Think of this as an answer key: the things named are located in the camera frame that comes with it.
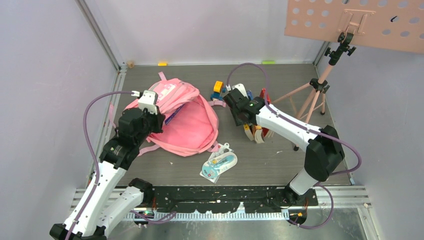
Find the yellow spine book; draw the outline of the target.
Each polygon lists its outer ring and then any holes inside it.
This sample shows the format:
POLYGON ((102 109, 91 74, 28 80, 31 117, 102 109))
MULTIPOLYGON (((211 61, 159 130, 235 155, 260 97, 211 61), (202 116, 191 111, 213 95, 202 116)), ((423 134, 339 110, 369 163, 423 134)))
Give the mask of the yellow spine book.
POLYGON ((255 137, 254 137, 254 134, 252 132, 252 129, 251 129, 250 125, 249 124, 244 124, 243 125, 243 129, 244 129, 244 132, 245 132, 245 135, 247 136, 247 138, 250 141, 254 141, 255 140, 255 137))

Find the dark blue book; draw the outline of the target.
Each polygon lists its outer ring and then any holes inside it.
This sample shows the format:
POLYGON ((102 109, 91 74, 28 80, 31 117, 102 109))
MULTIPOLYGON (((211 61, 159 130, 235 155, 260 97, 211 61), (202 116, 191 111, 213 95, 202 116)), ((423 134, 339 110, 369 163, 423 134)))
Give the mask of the dark blue book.
POLYGON ((165 125, 168 125, 183 107, 184 105, 179 106, 168 118, 166 118, 164 121, 165 125))

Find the blue orange Jane Eyre book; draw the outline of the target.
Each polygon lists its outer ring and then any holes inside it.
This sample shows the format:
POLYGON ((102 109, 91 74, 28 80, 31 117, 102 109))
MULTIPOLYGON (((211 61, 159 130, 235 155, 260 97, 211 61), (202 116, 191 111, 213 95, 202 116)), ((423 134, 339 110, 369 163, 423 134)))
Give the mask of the blue orange Jane Eyre book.
POLYGON ((266 137, 268 132, 269 132, 269 129, 267 129, 267 128, 262 128, 259 125, 253 125, 252 126, 253 138, 254 138, 254 141, 257 144, 261 144, 261 143, 265 142, 264 137, 266 137))

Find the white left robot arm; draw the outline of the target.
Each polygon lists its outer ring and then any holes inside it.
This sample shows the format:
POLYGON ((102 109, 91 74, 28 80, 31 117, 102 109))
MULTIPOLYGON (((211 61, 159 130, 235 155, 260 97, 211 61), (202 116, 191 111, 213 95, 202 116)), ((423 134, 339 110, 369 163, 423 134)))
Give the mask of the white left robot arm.
POLYGON ((140 147, 152 133, 162 133, 165 116, 157 106, 158 94, 151 90, 131 91, 137 106, 123 111, 115 135, 94 157, 95 173, 81 200, 64 221, 50 229, 55 240, 106 240, 120 221, 137 205, 153 202, 152 184, 133 179, 111 205, 106 206, 118 182, 140 153, 140 147))

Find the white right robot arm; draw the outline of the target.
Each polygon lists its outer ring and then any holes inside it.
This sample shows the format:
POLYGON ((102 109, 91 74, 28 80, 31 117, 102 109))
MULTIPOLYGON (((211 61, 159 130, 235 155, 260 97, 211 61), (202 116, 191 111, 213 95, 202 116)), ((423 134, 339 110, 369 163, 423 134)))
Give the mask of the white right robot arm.
POLYGON ((237 126, 257 125, 284 137, 305 152, 304 167, 286 185, 284 198, 290 205, 299 205, 306 192, 319 182, 325 182, 345 158, 334 127, 310 125, 277 109, 257 96, 249 99, 242 89, 234 86, 223 97, 237 126))

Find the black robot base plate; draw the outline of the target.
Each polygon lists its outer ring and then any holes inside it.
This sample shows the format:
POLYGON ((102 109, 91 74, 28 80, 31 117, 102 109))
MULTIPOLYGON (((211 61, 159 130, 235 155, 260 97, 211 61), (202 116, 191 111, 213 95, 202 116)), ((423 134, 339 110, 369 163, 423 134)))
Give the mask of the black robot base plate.
POLYGON ((234 213, 244 207, 248 214, 276 213, 289 207, 315 207, 318 198, 313 189, 301 197, 290 198, 279 186, 155 186, 140 206, 160 213, 205 214, 234 213))

